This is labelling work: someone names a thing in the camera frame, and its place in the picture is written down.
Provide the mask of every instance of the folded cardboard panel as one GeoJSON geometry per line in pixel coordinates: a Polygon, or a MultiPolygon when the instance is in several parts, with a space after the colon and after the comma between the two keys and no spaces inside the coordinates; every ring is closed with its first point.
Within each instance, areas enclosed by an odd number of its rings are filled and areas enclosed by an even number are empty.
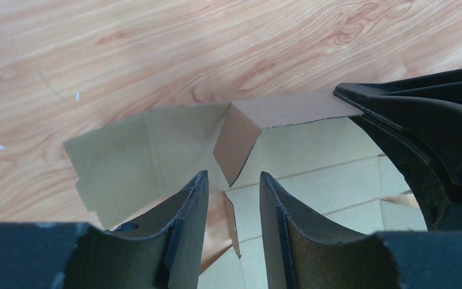
{"type": "MultiPolygon", "coordinates": [[[[263,170],[289,179],[376,157],[382,151],[347,118],[360,113],[331,91],[173,106],[120,120],[64,145],[79,175],[82,200],[104,228],[112,228],[171,196],[199,170],[209,171],[210,191],[218,193],[257,184],[263,170]]],[[[310,190],[311,183],[299,186],[310,190]]],[[[227,240],[236,244],[232,212],[225,217],[227,240]]],[[[219,223],[209,217],[207,228],[219,223]]]]}

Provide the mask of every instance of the open cardboard box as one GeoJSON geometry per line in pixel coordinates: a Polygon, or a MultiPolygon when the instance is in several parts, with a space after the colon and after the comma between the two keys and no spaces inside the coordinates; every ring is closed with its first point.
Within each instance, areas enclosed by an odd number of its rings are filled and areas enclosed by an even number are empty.
{"type": "Polygon", "coordinates": [[[64,146],[79,176],[80,197],[105,229],[144,213],[198,171],[208,170],[204,268],[230,246],[239,255],[233,205],[226,193],[257,185],[261,171],[281,181],[294,180],[299,191],[311,191],[315,180],[304,177],[310,172],[381,155],[347,118],[361,113],[330,90],[161,107],[64,146]]]}

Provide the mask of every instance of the cardboard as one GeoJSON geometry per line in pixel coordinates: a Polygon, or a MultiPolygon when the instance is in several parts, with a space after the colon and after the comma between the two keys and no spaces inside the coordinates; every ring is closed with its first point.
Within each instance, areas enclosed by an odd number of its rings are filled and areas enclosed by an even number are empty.
{"type": "MultiPolygon", "coordinates": [[[[200,170],[209,172],[212,196],[258,184],[261,171],[289,179],[376,157],[382,151],[347,118],[360,113],[331,91],[154,108],[64,146],[87,209],[104,228],[113,228],[171,196],[200,170]]],[[[227,218],[227,239],[220,242],[230,240],[239,255],[233,207],[226,200],[220,216],[227,218]]],[[[222,199],[210,198],[209,207],[212,202],[222,199]]],[[[212,220],[207,230],[223,224],[212,220]]],[[[221,253],[224,247],[216,246],[221,253]]]]}

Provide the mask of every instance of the wooden table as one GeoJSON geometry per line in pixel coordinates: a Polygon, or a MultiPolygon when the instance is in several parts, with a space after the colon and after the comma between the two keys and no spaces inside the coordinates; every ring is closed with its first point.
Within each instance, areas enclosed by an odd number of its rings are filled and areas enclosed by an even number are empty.
{"type": "Polygon", "coordinates": [[[0,0],[0,220],[91,220],[62,142],[155,105],[462,67],[462,1],[0,0]]]}

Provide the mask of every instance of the wooden surface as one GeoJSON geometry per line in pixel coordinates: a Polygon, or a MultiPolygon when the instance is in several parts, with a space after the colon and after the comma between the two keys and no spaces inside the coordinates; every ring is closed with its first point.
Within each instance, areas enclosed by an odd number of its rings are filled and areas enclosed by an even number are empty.
{"type": "Polygon", "coordinates": [[[0,220],[92,220],[62,142],[154,105],[462,67],[462,1],[0,0],[0,220]]]}

